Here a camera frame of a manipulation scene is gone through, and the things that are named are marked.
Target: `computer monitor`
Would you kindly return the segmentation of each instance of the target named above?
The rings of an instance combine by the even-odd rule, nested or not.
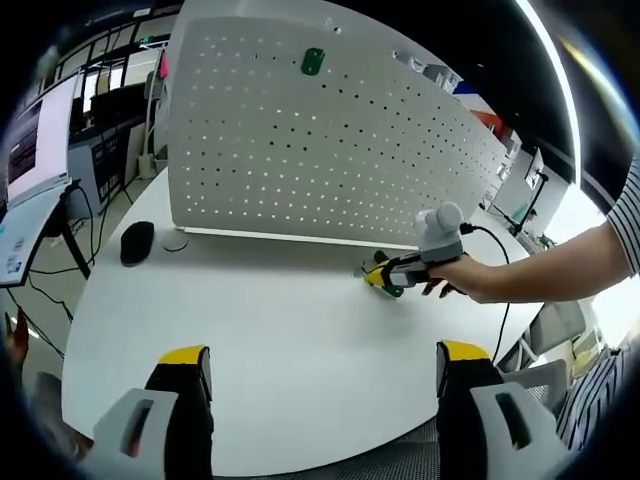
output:
[[[3,142],[9,208],[67,181],[69,117],[76,82],[77,75],[63,81],[9,124]]]
[[[132,118],[144,116],[146,111],[144,83],[116,88],[91,99],[93,122],[104,130]]]

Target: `computer mouse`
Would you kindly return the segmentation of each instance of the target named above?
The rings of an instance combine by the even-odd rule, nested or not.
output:
[[[120,237],[120,261],[125,267],[142,263],[151,252],[154,228],[151,222],[136,222]]]

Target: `floor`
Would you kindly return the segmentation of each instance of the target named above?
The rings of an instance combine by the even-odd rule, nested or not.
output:
[[[135,180],[127,187],[127,193],[135,201],[149,183],[150,180]],[[119,192],[112,200],[105,218],[102,234],[103,245],[130,206],[131,203],[123,192]],[[97,248],[98,245],[101,220],[101,216],[94,218],[94,248]],[[87,221],[75,235],[86,259],[91,257],[90,231],[90,222]],[[36,253],[32,269],[52,272],[74,266],[75,263],[64,241],[61,238],[46,238]],[[86,282],[77,270],[56,275],[31,273],[31,280],[36,287],[44,290],[54,299],[64,301],[71,313],[76,310]],[[24,287],[12,288],[11,291],[31,320],[45,332],[55,346],[64,352],[70,322],[62,306],[52,303],[42,293],[31,288],[28,283]],[[4,290],[0,295],[0,305],[2,305],[2,310],[6,310],[10,316],[15,317],[17,309]],[[62,378],[62,359],[58,354],[42,339],[30,336],[29,340],[29,354],[23,371],[23,384],[27,395],[33,390],[38,372],[45,371]]]

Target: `white table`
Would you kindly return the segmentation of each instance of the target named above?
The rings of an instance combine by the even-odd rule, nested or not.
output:
[[[373,248],[193,234],[185,250],[168,253],[156,241],[143,264],[125,268],[120,235],[138,220],[154,222],[158,236],[173,227],[166,170],[104,246],[75,315],[62,406],[87,436],[121,395],[144,386],[164,353],[203,343],[211,348],[214,473],[317,467],[435,415],[437,341],[496,346],[504,305],[425,298],[419,288],[393,299],[354,275]],[[512,260],[526,256],[484,212],[471,220],[491,228]],[[504,263],[488,235],[464,241],[476,258]],[[502,354],[540,306],[511,307]]]

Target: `small object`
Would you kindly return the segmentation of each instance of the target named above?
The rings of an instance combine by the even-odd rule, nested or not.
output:
[[[304,60],[300,70],[305,75],[314,76],[320,72],[324,60],[324,50],[321,48],[310,48],[304,54]]]
[[[120,261],[125,267],[134,267],[151,252],[154,228],[151,222],[136,222],[120,237]]]
[[[169,230],[162,235],[162,248],[167,252],[179,252],[189,244],[189,237],[182,230]]]

